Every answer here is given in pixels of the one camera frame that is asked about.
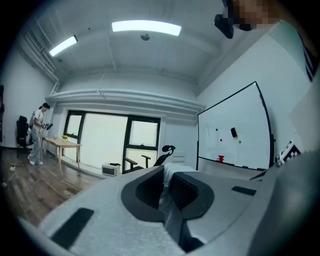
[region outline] table leg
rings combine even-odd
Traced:
[[[60,169],[60,175],[62,179],[62,170],[61,170],[61,147],[59,147],[59,169]]]
[[[41,138],[41,162],[43,161],[43,145],[44,145],[44,139]]]
[[[76,161],[78,163],[78,169],[80,171],[79,146],[76,147]]]

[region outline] window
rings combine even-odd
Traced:
[[[125,161],[125,158],[137,162],[138,166],[143,168],[146,167],[146,159],[141,155],[151,158],[148,161],[148,167],[152,167],[156,163],[159,131],[159,118],[129,116],[122,160],[125,170],[130,169],[130,163]]]
[[[68,136],[68,141],[80,144],[80,137],[84,122],[84,111],[69,111],[66,117],[63,135]],[[77,161],[76,148],[62,149],[62,155]]]
[[[96,168],[104,163],[122,166],[127,121],[127,116],[87,113],[81,135],[81,162]]]

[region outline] fluorescent light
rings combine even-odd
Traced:
[[[113,32],[154,31],[179,36],[181,26],[154,20],[124,20],[112,22]]]
[[[69,46],[74,45],[77,42],[77,38],[73,35],[70,38],[68,38],[67,40],[63,41],[62,43],[60,43],[59,45],[57,45],[56,47],[54,47],[51,51],[50,54],[51,56],[55,56],[58,53],[60,53],[62,50],[68,48]]]

